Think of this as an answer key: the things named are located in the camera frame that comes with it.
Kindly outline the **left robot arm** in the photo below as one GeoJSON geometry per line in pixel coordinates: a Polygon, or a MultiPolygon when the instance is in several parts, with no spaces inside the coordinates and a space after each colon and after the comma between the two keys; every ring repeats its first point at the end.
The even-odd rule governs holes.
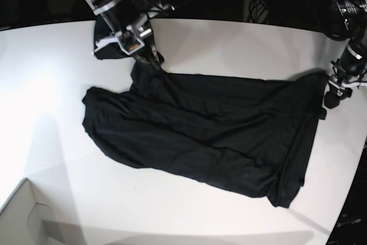
{"type": "Polygon", "coordinates": [[[331,63],[333,73],[324,97],[329,109],[350,98],[353,87],[366,87],[366,0],[335,1],[350,38],[341,57],[331,63]]]}

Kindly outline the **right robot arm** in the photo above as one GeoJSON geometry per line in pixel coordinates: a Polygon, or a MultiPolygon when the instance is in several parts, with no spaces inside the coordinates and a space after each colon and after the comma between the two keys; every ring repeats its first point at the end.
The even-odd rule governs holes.
{"type": "Polygon", "coordinates": [[[93,55],[99,60],[133,58],[160,69],[151,20],[174,10],[151,0],[84,0],[96,17],[93,55]]]}

